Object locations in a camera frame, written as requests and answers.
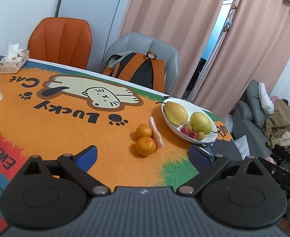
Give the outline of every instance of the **backpack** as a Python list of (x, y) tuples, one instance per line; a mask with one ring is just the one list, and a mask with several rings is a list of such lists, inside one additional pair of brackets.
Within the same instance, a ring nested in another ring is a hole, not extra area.
[(133, 51), (115, 54), (110, 57), (107, 65), (102, 72), (104, 75), (165, 93), (164, 61), (157, 59), (157, 54), (152, 51), (146, 55)]

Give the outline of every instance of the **brown jacket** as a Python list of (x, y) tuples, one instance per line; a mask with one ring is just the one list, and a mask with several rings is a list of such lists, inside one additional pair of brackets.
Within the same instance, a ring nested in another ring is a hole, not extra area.
[(270, 140), (268, 142), (270, 149), (277, 144), (277, 138), (281, 138), (285, 132), (290, 132), (290, 108), (284, 101), (275, 102), (274, 112), (267, 117), (266, 126), (262, 132)]

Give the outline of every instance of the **fruit plate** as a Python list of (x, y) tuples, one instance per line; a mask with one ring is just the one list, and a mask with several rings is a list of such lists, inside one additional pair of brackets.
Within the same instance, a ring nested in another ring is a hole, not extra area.
[[(188, 101), (177, 99), (177, 98), (168, 98), (168, 99), (164, 100), (163, 102), (166, 103), (167, 101), (172, 101), (172, 102), (175, 102), (175, 103), (178, 103), (178, 104), (182, 105), (186, 109), (186, 111), (187, 111), (187, 113), (189, 115), (189, 119), (190, 119), (191, 115), (194, 112), (201, 112), (201, 113), (205, 114), (209, 118), (209, 120), (211, 122), (212, 131), (217, 132), (217, 128), (216, 128), (216, 125), (215, 125), (214, 121), (203, 110), (201, 110), (199, 107), (195, 106), (194, 104), (192, 104), (192, 103), (190, 103)], [(182, 139), (184, 139), (184, 140), (186, 140), (188, 142), (191, 142), (191, 143), (210, 143), (210, 142), (214, 142), (216, 140), (217, 133), (213, 133), (213, 132), (207, 134), (202, 141), (199, 141), (197, 139), (192, 139), (192, 138), (186, 136), (185, 134), (181, 133), (180, 129), (181, 129), (182, 126), (176, 126), (176, 125), (170, 123), (170, 121), (165, 116), (165, 113), (163, 111), (163, 106), (164, 106), (164, 104), (162, 103), (161, 104), (161, 111), (163, 113), (163, 118), (165, 119), (167, 125), (170, 127), (172, 132), (174, 132), (180, 138), (182, 138)]]

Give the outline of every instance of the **tissue box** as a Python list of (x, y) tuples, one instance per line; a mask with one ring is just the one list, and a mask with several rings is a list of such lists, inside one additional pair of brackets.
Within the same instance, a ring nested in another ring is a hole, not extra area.
[(30, 57), (30, 51), (22, 50), (17, 53), (15, 57), (13, 57), (10, 61), (6, 61), (6, 57), (4, 57), (0, 61), (0, 73), (1, 74), (13, 74), (17, 73), (20, 68), (26, 63), (26, 61)]

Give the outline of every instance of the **pear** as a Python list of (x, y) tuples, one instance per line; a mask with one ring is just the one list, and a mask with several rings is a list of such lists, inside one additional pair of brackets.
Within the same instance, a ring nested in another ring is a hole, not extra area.
[(212, 130), (212, 125), (207, 115), (201, 112), (194, 112), (190, 117), (190, 125), (194, 132), (203, 132), (209, 134)]
[(163, 106), (163, 111), (166, 118), (176, 126), (183, 125), (189, 118), (186, 109), (182, 105), (172, 101), (166, 102)]

